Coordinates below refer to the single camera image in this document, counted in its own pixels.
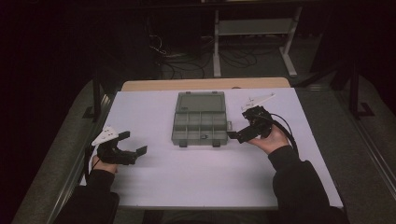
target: black cable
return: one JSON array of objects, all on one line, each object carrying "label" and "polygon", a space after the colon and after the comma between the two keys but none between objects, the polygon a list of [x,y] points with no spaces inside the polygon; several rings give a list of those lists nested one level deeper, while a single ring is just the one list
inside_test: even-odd
[{"label": "black cable", "polygon": [[98,161],[93,165],[93,167],[91,168],[91,170],[93,170],[93,168],[95,168],[96,164],[100,161],[100,159],[98,158]]},{"label": "black cable", "polygon": [[291,135],[293,135],[293,133],[291,132],[291,128],[290,128],[290,126],[289,126],[289,124],[286,122],[286,120],[285,119],[283,119],[282,117],[280,117],[278,114],[270,114],[271,116],[277,116],[278,118],[280,118],[280,119],[282,119],[283,120],[283,122],[285,122],[286,123],[286,125],[288,125],[288,128],[289,128],[289,132],[290,132],[290,134]]}]

